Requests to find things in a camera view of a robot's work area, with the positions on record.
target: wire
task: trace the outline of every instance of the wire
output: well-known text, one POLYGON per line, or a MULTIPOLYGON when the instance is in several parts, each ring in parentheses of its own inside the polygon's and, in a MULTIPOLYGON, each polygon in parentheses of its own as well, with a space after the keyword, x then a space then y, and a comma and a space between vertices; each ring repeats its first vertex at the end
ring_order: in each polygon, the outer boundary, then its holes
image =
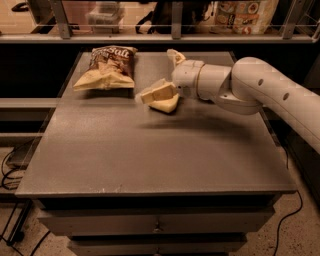
POLYGON ((27 142, 21 144, 20 146, 14 148, 13 150, 11 150, 2 160, 2 163, 1 163, 1 172, 2 172, 2 175, 3 175, 3 178, 1 180, 1 184, 0 184, 0 188, 3 187, 4 189, 6 190, 15 190, 18 188, 19 186, 19 183, 20 183, 20 180, 23 178, 23 176, 20 176, 20 177, 9 177, 10 174, 16 172, 16 171, 19 171, 19 168, 14 168, 14 169, 11 169, 9 172, 5 173, 4 171, 4 163, 5 161, 14 153, 16 152, 19 148, 27 145, 28 143, 34 141, 34 139, 32 140, 28 140, 27 142), (9 179, 9 180, 16 180, 16 181, 11 181, 11 182, 8 182, 8 183, 5 183, 5 181, 9 179))
POLYGON ((4 233, 6 233, 7 228, 8 228, 8 226, 9 226, 9 223, 10 223, 10 221, 11 221, 11 219, 12 219, 12 217, 13 217, 13 214, 14 214, 14 212, 16 211, 17 207, 18 207, 18 203, 15 203, 15 205, 14 205, 12 211, 11 211, 11 214, 10 214, 10 216, 9 216, 9 219, 8 219, 6 225, 4 226, 3 230, 2 230, 2 233, 1 233, 1 236, 0 236, 0 242, 1 242, 2 239, 4 240, 4 238, 3 238, 4 233))
MULTIPOLYGON (((285 152, 286 152, 286 156, 287 156, 286 164, 287 164, 287 169, 289 169, 289 154, 288 154, 288 151, 287 151, 284 147, 283 147, 283 149, 284 149, 285 152)), ((300 199, 300 206, 299 206, 299 208, 298 208, 297 210, 295 210, 295 211, 292 212, 292 213, 287 214, 286 216, 284 216, 284 217, 280 220, 280 222, 279 222, 279 224, 278 224, 278 228, 277 228, 276 246, 275 246, 275 250, 274 250, 273 256, 276 256, 277 251, 278 251, 278 248, 279 248, 280 228, 281 228, 282 222, 283 222, 285 219, 287 219, 288 217, 297 214, 297 213, 300 212, 301 209, 303 208, 303 200, 302 200, 302 197, 301 197, 301 194, 300 194, 299 190, 297 190, 297 193, 298 193, 299 199, 300 199)))
POLYGON ((12 217, 13 217, 13 214, 14 214, 14 212, 15 212, 16 209, 17 209, 17 207, 18 207, 18 203, 15 203, 15 205, 14 205, 12 211, 11 211, 11 214, 10 214, 10 216, 9 216, 9 219, 8 219, 8 221, 7 221, 4 229, 3 229, 3 231, 2 231, 2 234, 1 234, 1 236, 0 236, 0 242, 1 242, 1 240, 5 241, 6 244, 7 244, 7 246, 11 247, 13 250, 15 250, 15 251, 16 251, 17 253, 19 253, 21 256, 23 256, 23 254, 22 254, 17 248, 13 247, 12 245, 9 245, 8 241, 3 237, 4 234, 5 234, 5 232, 6 232, 6 230, 7 230, 7 228, 8 228, 8 226, 9 226, 9 223, 10 223, 12 217))
POLYGON ((34 247, 34 249, 32 250, 30 256, 33 256, 35 254, 35 252, 38 250, 38 248, 40 247, 41 243, 43 242, 44 239, 46 239, 46 237, 50 234, 50 230, 47 231, 47 233, 44 234, 44 236, 40 239, 40 241, 37 243, 37 245, 34 247))
POLYGON ((2 240, 7 243, 7 246, 11 247, 13 250, 15 250, 17 253, 19 253, 21 256, 24 256, 17 248, 15 248, 13 245, 9 245, 8 241, 2 237, 2 240))
POLYGON ((20 170, 18 168, 15 168, 15 169, 11 169, 7 173, 5 173, 5 175, 2 177, 0 187, 3 187, 6 190, 15 190, 15 189, 17 189, 19 184, 20 184, 20 180, 22 179, 22 176, 15 177, 15 178, 9 177, 10 174, 12 174, 14 172, 17 172, 17 171, 20 171, 20 170), (6 179, 12 179, 14 181, 5 183, 6 179))

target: drawer handle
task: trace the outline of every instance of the drawer handle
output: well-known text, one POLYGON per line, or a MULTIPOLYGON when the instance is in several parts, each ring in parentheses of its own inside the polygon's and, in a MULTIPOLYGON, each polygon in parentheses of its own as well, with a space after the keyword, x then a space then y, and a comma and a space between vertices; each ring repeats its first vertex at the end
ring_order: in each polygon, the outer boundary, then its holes
POLYGON ((160 233, 161 231, 163 231, 163 229, 160 227, 160 223, 157 222, 152 232, 153 233, 160 233))

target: table top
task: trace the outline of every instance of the table top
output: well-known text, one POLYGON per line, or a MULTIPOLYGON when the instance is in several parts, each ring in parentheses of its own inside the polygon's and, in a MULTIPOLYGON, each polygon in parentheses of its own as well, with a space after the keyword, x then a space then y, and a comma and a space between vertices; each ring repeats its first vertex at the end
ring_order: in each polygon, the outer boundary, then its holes
MULTIPOLYGON (((185 52, 232 66, 228 52, 185 52)), ((76 64, 16 192, 18 197, 233 195, 295 190, 260 114, 241 116, 213 103, 180 99, 165 114, 139 92, 170 80, 166 53, 138 52, 134 91, 77 91, 90 53, 76 64)))

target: drawer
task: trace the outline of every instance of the drawer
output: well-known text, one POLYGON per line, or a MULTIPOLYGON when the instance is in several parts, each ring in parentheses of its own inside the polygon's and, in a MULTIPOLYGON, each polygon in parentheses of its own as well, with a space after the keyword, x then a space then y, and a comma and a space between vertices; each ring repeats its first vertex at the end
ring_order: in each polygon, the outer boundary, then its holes
POLYGON ((148 211, 42 211, 38 216, 55 235, 143 235, 254 232, 273 215, 272 207, 249 211, 186 209, 184 213, 148 211))
POLYGON ((78 256, 96 255, 220 255, 238 250, 246 242, 241 234, 149 235, 82 238, 68 248, 78 256))

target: chip bag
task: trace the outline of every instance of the chip bag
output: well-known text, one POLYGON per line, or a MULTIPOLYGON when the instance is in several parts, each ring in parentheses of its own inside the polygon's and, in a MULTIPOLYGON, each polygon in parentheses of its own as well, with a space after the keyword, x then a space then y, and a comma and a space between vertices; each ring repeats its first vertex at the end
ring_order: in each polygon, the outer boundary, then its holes
POLYGON ((105 46, 94 48, 89 69, 73 85, 74 91, 134 88, 134 47, 105 46))

